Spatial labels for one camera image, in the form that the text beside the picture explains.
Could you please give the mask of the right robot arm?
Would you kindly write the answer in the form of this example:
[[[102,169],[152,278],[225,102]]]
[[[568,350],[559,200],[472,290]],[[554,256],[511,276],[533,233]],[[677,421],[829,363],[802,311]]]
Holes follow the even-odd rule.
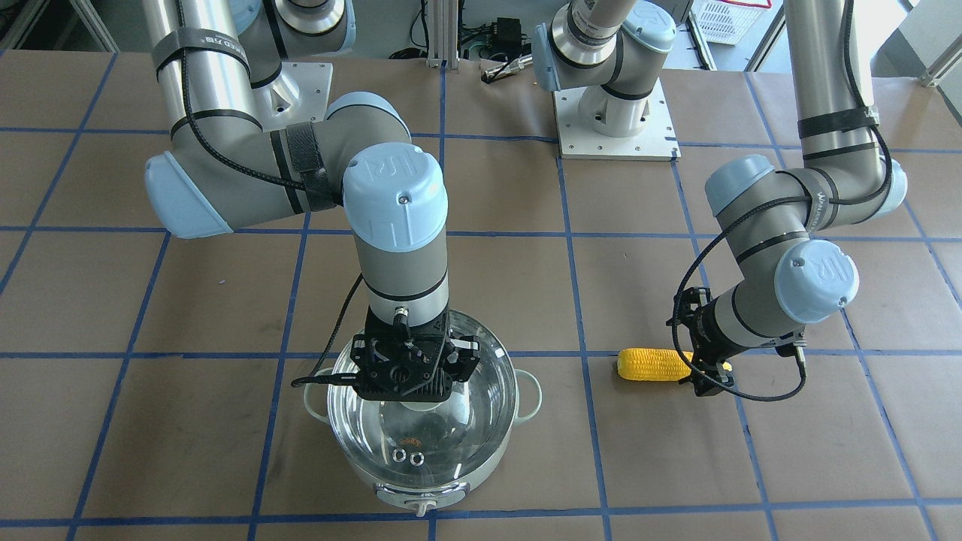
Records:
[[[435,157],[384,98],[313,106],[296,55],[350,48],[348,1],[145,1],[172,150],[147,194],[183,239],[341,206],[368,288],[363,372],[420,384],[449,354],[448,198]]]

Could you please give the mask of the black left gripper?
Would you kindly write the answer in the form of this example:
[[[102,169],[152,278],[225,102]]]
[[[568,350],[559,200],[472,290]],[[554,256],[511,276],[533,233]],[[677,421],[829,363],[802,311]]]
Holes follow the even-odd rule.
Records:
[[[715,301],[711,290],[705,286],[688,287],[673,297],[673,310],[677,314],[666,321],[666,326],[684,325],[693,343],[693,359],[710,365],[719,364],[741,352],[741,346],[733,343],[722,333],[715,318]],[[721,370],[691,370],[690,383],[695,396],[710,397],[721,394],[734,386],[731,367]]]

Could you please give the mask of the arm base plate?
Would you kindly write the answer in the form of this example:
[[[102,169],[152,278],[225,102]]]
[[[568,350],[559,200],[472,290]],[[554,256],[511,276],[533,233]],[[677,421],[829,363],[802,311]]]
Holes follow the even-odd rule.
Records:
[[[629,101],[601,86],[553,92],[560,157],[581,160],[673,161],[681,156],[662,82]]]
[[[330,62],[282,62],[274,81],[253,90],[262,128],[276,131],[295,123],[323,120],[333,73]]]

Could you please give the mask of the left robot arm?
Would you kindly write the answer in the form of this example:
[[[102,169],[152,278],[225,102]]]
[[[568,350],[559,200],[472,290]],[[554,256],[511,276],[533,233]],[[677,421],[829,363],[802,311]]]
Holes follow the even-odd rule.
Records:
[[[815,233],[857,225],[903,203],[907,179],[879,129],[870,69],[859,59],[855,3],[787,1],[803,165],[752,154],[705,185],[718,236],[688,268],[667,324],[682,383],[697,396],[735,393],[728,359],[776,347],[806,379],[803,332],[855,299],[860,277]]]

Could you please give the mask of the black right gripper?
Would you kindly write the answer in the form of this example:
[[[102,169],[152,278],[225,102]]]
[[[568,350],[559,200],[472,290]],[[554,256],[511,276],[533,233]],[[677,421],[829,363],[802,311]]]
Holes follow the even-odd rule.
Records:
[[[409,352],[405,343],[415,346],[430,359],[442,359],[443,370],[453,381],[468,381],[480,362],[480,345],[476,338],[449,336],[449,306],[432,321],[399,330],[394,318],[384,322],[368,308],[365,315],[365,342],[370,342],[375,361],[397,361]]]

